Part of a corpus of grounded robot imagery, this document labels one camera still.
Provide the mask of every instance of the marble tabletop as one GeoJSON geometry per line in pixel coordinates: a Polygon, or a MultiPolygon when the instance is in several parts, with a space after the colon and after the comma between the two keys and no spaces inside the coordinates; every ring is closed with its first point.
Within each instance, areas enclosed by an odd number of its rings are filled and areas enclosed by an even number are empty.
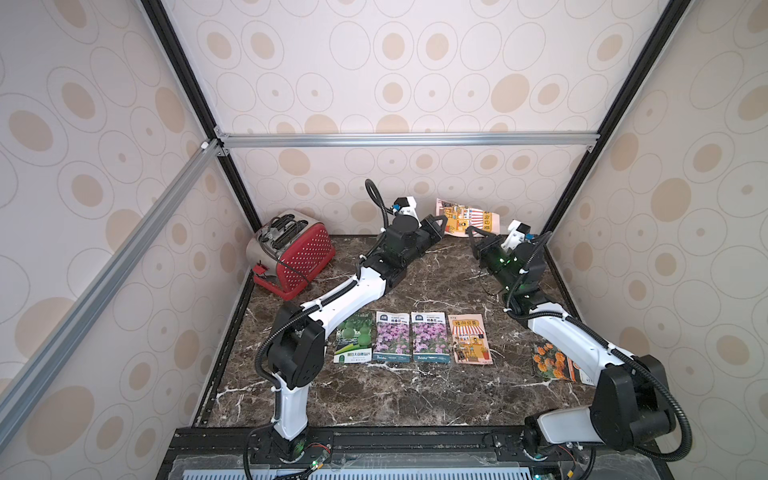
{"type": "MultiPolygon", "coordinates": [[[[333,237],[336,257],[294,301],[311,300],[354,271],[354,259],[372,237],[333,237]]],[[[541,288],[562,301],[549,271],[541,288]]],[[[502,311],[499,285],[472,257],[468,241],[446,237],[410,267],[408,276],[368,310],[481,313],[493,365],[371,362],[334,364],[331,351],[310,388],[310,425],[519,425],[528,415],[591,403],[594,389],[534,374],[531,348],[543,339],[502,311]]],[[[207,426],[268,422],[274,395],[253,368],[256,348],[270,331],[282,300],[253,290],[207,426]]],[[[335,340],[332,334],[330,341],[335,340]]]]}

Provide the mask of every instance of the wire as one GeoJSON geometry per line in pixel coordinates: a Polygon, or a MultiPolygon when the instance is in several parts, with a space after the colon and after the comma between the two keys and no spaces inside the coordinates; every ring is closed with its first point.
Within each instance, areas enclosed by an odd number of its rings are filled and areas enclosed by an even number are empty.
{"type": "Polygon", "coordinates": [[[313,442],[313,443],[310,443],[308,446],[310,446],[310,447],[320,447],[320,448],[325,449],[326,452],[331,453],[331,451],[328,449],[328,447],[326,447],[322,443],[313,442]]]}
{"type": "Polygon", "coordinates": [[[370,250],[368,250],[368,253],[366,253],[366,258],[370,257],[373,252],[376,251],[376,249],[379,248],[382,243],[384,243],[384,236],[384,232],[379,233],[379,236],[376,238],[376,242],[373,244],[373,247],[371,247],[370,250]]]}
{"type": "Polygon", "coordinates": [[[571,460],[573,460],[573,461],[574,461],[574,464],[573,464],[573,466],[571,467],[571,471],[569,472],[571,475],[573,475],[573,472],[574,472],[574,470],[576,469],[576,464],[577,464],[577,462],[576,462],[576,458],[574,457],[574,454],[572,454],[572,453],[571,453],[571,452],[570,452],[568,449],[566,449],[566,448],[565,448],[563,445],[558,445],[558,447],[560,447],[561,449],[563,449],[563,451],[565,451],[565,453],[567,453],[567,454],[568,454],[568,456],[570,456],[570,457],[571,457],[571,460]]]}
{"type": "MultiPolygon", "coordinates": [[[[280,218],[280,217],[274,217],[272,220],[270,220],[270,224],[269,224],[269,226],[266,228],[266,229],[267,229],[267,231],[269,231],[269,229],[271,229],[271,228],[272,228],[272,224],[273,224],[273,223],[274,223],[274,221],[275,221],[275,220],[277,220],[278,218],[280,218]]],[[[281,259],[277,258],[277,255],[274,255],[274,254],[270,253],[269,251],[267,251],[267,249],[266,249],[266,247],[264,246],[264,244],[265,244],[266,242],[268,242],[268,241],[269,241],[269,239],[268,239],[268,238],[265,238],[264,240],[261,240],[261,237],[259,237],[259,238],[257,239],[257,240],[259,240],[259,245],[261,246],[261,250],[262,250],[262,251],[263,251],[263,252],[264,252],[264,253],[265,253],[265,254],[266,254],[266,255],[267,255],[269,258],[271,258],[272,260],[275,260],[275,261],[276,261],[276,262],[278,262],[280,265],[282,265],[282,266],[286,267],[288,270],[291,270],[291,271],[293,271],[293,272],[294,272],[296,275],[300,276],[300,277],[301,277],[301,278],[302,278],[302,279],[303,279],[303,280],[306,282],[306,284],[309,286],[309,284],[310,284],[310,280],[309,280],[308,278],[306,278],[306,275],[304,275],[304,274],[303,274],[303,273],[301,273],[300,271],[296,270],[295,268],[293,268],[293,267],[292,267],[292,266],[290,266],[289,264],[287,264],[287,263],[283,262],[281,259]]]]}
{"type": "MultiPolygon", "coordinates": [[[[321,302],[322,306],[326,306],[329,303],[331,303],[334,300],[339,299],[342,295],[349,292],[352,288],[354,288],[357,285],[357,280],[353,280],[349,285],[343,287],[338,292],[334,293],[333,295],[329,296],[325,301],[321,302]]],[[[286,322],[283,326],[272,332],[272,334],[267,337],[266,340],[259,346],[259,349],[256,351],[256,358],[253,361],[253,366],[256,369],[256,373],[259,374],[259,376],[265,380],[269,380],[272,382],[272,385],[275,387],[275,420],[280,419],[280,381],[274,376],[267,373],[262,363],[264,361],[264,353],[272,346],[272,343],[275,341],[275,339],[280,336],[283,332],[285,332],[288,328],[296,324],[302,319],[307,318],[310,314],[315,313],[317,310],[320,310],[319,305],[312,305],[311,307],[300,310],[299,312],[294,313],[291,318],[286,322]]]]}
{"type": "Polygon", "coordinates": [[[589,449],[589,462],[587,462],[587,468],[584,469],[584,473],[581,474],[581,477],[578,478],[578,480],[587,480],[589,478],[589,475],[592,473],[592,469],[594,468],[594,459],[598,456],[598,451],[595,449],[595,447],[592,447],[589,449]]]}
{"type": "Polygon", "coordinates": [[[245,437],[245,443],[243,445],[243,470],[245,471],[245,478],[247,480],[253,480],[253,476],[250,474],[250,438],[256,432],[270,428],[273,425],[274,424],[270,422],[270,423],[265,423],[264,425],[257,426],[255,429],[248,432],[248,435],[246,435],[245,437]]]}
{"type": "Polygon", "coordinates": [[[313,472],[320,470],[323,467],[324,462],[330,457],[331,451],[328,449],[328,447],[326,447],[322,443],[314,442],[314,443],[310,443],[307,446],[307,448],[311,448],[311,447],[322,447],[326,452],[328,452],[328,455],[321,454],[321,456],[317,460],[312,462],[309,467],[305,468],[301,472],[289,473],[288,475],[281,475],[279,477],[273,478],[272,480],[306,480],[307,478],[309,478],[309,476],[313,472]]]}
{"type": "MultiPolygon", "coordinates": [[[[547,242],[549,241],[549,237],[552,236],[551,230],[548,232],[544,232],[538,237],[534,238],[536,240],[535,242],[532,240],[531,243],[535,243],[535,247],[533,251],[531,252],[531,256],[525,261],[523,264],[522,269],[528,270],[528,266],[531,264],[531,261],[539,254],[539,252],[547,245],[547,242]]],[[[515,292],[520,288],[520,285],[523,283],[523,275],[519,275],[518,278],[515,280],[515,283],[512,285],[512,288],[509,289],[509,294],[507,295],[507,308],[510,308],[510,304],[512,302],[511,298],[515,295],[515,292]]]]}
{"type": "MultiPolygon", "coordinates": [[[[586,326],[584,322],[570,315],[564,316],[562,312],[542,311],[542,312],[531,313],[530,315],[518,316],[508,311],[507,315],[509,315],[512,319],[515,319],[517,321],[521,321],[521,320],[527,321],[527,320],[531,320],[541,316],[554,316],[557,318],[561,318],[566,322],[571,323],[577,326],[578,328],[580,328],[581,330],[583,330],[587,335],[589,335],[590,337],[592,337],[592,339],[594,339],[597,343],[599,343],[604,349],[608,350],[608,348],[610,348],[610,344],[608,343],[608,341],[603,337],[601,337],[593,329],[586,326]]],[[[649,458],[655,458],[656,460],[663,460],[665,462],[676,462],[677,460],[682,460],[683,458],[685,458],[685,456],[688,455],[688,453],[690,452],[691,446],[693,445],[693,436],[690,430],[690,422],[688,421],[688,417],[685,414],[683,407],[680,406],[680,403],[677,401],[677,399],[674,398],[674,396],[669,391],[667,386],[664,385],[662,382],[660,382],[653,375],[653,373],[649,372],[648,369],[646,369],[640,363],[636,362],[631,357],[625,355],[619,349],[611,349],[611,350],[608,350],[608,352],[611,355],[618,358],[619,360],[621,360],[622,362],[632,367],[632,369],[635,372],[637,372],[638,375],[640,375],[647,382],[649,382],[654,387],[654,389],[657,392],[659,392],[661,396],[664,397],[664,399],[667,401],[670,408],[672,409],[672,412],[674,413],[675,417],[677,418],[677,421],[680,423],[680,445],[676,449],[674,449],[672,452],[659,453],[659,452],[654,452],[653,450],[645,449],[640,446],[632,447],[633,450],[649,458]]]]}
{"type": "Polygon", "coordinates": [[[392,209],[386,207],[379,189],[376,188],[376,184],[374,184],[373,180],[370,178],[366,178],[366,191],[368,192],[368,196],[371,197],[371,200],[373,200],[373,203],[376,204],[379,209],[381,209],[382,218],[384,220],[384,228],[387,228],[389,226],[389,217],[387,217],[387,214],[394,214],[392,209]]]}
{"type": "Polygon", "coordinates": [[[310,284],[310,279],[306,278],[306,275],[304,275],[304,274],[303,274],[303,273],[301,273],[300,271],[296,270],[295,268],[293,268],[293,267],[292,267],[292,266],[290,266],[289,264],[287,264],[287,263],[283,262],[281,259],[277,258],[277,255],[273,255],[273,254],[271,254],[269,251],[267,251],[266,247],[264,246],[264,244],[265,244],[265,243],[266,243],[266,242],[262,242],[261,240],[259,240],[259,245],[261,245],[261,250],[263,250],[263,251],[264,251],[264,253],[265,253],[265,254],[266,254],[266,255],[267,255],[269,258],[271,258],[272,260],[275,260],[275,261],[276,261],[276,262],[278,262],[280,265],[282,265],[282,266],[286,267],[288,270],[291,270],[291,271],[292,271],[292,272],[294,272],[296,275],[300,276],[300,277],[302,278],[302,280],[304,280],[304,281],[306,282],[306,284],[307,284],[307,285],[309,285],[309,284],[310,284]]]}
{"type": "Polygon", "coordinates": [[[500,294],[501,292],[506,290],[504,287],[502,287],[498,292],[492,293],[492,292],[489,292],[488,289],[485,288],[485,285],[483,285],[482,283],[480,283],[480,288],[482,288],[482,291],[484,291],[485,294],[488,295],[488,296],[497,296],[498,294],[500,294]]]}

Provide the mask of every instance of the white robotic arm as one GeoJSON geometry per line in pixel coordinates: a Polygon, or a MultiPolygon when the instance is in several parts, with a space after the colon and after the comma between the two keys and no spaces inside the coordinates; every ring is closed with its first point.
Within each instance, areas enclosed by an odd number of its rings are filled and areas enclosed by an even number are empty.
{"type": "MultiPolygon", "coordinates": [[[[370,180],[366,189],[384,213],[385,229],[368,255],[361,255],[357,274],[301,307],[284,304],[270,337],[257,350],[256,370],[273,383],[276,392],[273,422],[277,435],[273,439],[281,458],[287,460],[294,460],[303,449],[308,390],[322,369],[330,333],[394,288],[405,277],[407,266],[445,234],[444,216],[428,215],[419,223],[412,197],[401,197],[387,209],[370,180]],[[388,212],[396,215],[392,225],[388,225],[388,212]],[[262,367],[267,352],[271,374],[262,367]]],[[[467,229],[480,266],[507,290],[505,312],[556,345],[597,382],[597,390],[591,406],[526,419],[526,452],[541,456],[538,449],[542,445],[601,442],[618,451],[635,448],[652,456],[653,452],[639,445],[671,432],[678,418],[683,432],[680,448],[657,458],[683,458],[690,451],[690,426],[666,387],[663,366],[651,356],[633,359],[630,352],[606,342],[539,290],[538,281],[545,270],[541,255],[548,235],[528,240],[529,231],[530,227],[515,221],[502,243],[499,235],[467,229]],[[475,243],[474,233],[482,236],[479,243],[475,243]]]]}
{"type": "MultiPolygon", "coordinates": [[[[315,305],[320,306],[319,310],[310,314],[310,319],[323,326],[323,338],[328,339],[333,330],[344,320],[365,305],[384,296],[385,290],[386,280],[374,269],[365,266],[360,269],[359,277],[357,275],[351,276],[335,289],[315,300],[303,303],[301,307],[306,310],[315,305]],[[327,306],[323,306],[324,300],[327,300],[334,293],[349,288],[350,285],[353,285],[351,290],[327,306]]],[[[278,411],[282,412],[279,419],[273,419],[276,421],[275,430],[284,439],[294,440],[307,426],[306,401],[310,385],[289,388],[286,380],[280,374],[273,373],[273,375],[280,382],[279,398],[281,405],[278,411]]]]}

